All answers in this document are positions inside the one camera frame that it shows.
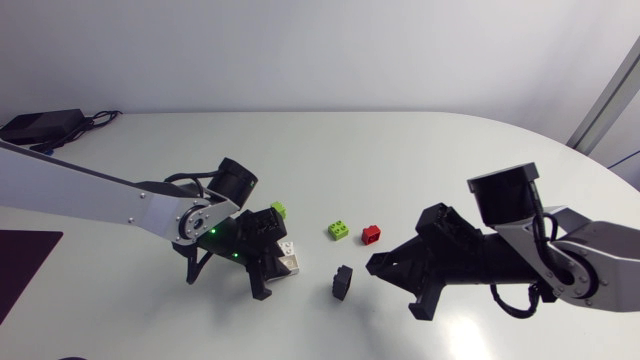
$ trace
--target dark mat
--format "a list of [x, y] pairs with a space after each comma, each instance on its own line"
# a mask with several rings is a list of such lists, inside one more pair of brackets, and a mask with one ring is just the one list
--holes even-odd
[[0, 324], [61, 237], [54, 231], [0, 230]]

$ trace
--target white table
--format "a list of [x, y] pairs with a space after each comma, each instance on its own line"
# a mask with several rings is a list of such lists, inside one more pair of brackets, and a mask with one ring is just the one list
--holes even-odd
[[[364, 265], [415, 235], [422, 209], [453, 206], [482, 226], [468, 178], [535, 162], [545, 205], [640, 227], [640, 194], [595, 161], [511, 125], [444, 113], [125, 115], [55, 157], [130, 181], [209, 171], [224, 156], [260, 181], [245, 208], [281, 201], [301, 271], [251, 298], [245, 270], [214, 257], [194, 285], [170, 244], [143, 230], [0, 208], [0, 228], [65, 236], [0, 326], [0, 358], [58, 359], [637, 359], [640, 313], [558, 301], [529, 320], [488, 286], [445, 287], [433, 322], [415, 298]], [[334, 242], [328, 224], [351, 229]], [[363, 246], [377, 224], [379, 242]], [[344, 302], [337, 268], [354, 269]], [[502, 286], [526, 305], [526, 286]]]

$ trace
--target white wall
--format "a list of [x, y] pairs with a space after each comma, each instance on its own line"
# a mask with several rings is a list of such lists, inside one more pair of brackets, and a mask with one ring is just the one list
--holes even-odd
[[0, 123], [69, 107], [439, 110], [565, 142], [638, 34], [636, 0], [3, 0]]

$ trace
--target lime green block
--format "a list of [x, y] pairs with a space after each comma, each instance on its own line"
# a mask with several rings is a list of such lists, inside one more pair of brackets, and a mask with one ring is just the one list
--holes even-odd
[[342, 221], [338, 220], [329, 225], [329, 234], [331, 234], [333, 240], [340, 240], [349, 235], [349, 228]]
[[287, 209], [278, 201], [271, 204], [271, 207], [276, 209], [276, 211], [282, 216], [282, 220], [287, 218]]

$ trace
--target lego brick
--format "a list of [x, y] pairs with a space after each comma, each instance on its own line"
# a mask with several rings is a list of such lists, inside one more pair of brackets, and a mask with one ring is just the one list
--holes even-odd
[[284, 256], [280, 257], [280, 261], [286, 266], [289, 270], [291, 270], [291, 274], [295, 275], [300, 272], [300, 267], [298, 266], [298, 259], [296, 258], [296, 253], [293, 250], [292, 242], [282, 242], [279, 244], [280, 249], [284, 253]]
[[282, 220], [287, 218], [287, 209], [279, 201], [276, 201], [273, 204], [271, 204], [271, 207], [276, 209], [278, 214], [282, 216]]
[[353, 269], [342, 265], [338, 268], [338, 273], [333, 277], [333, 286], [331, 287], [331, 293], [337, 299], [341, 301], [347, 296], [347, 291], [351, 286], [351, 276], [353, 275]]
[[342, 221], [338, 220], [329, 225], [329, 234], [333, 237], [333, 240], [340, 240], [343, 237], [349, 235], [349, 228]]
[[369, 245], [380, 239], [380, 229], [376, 225], [371, 225], [366, 229], [362, 229], [362, 242]]

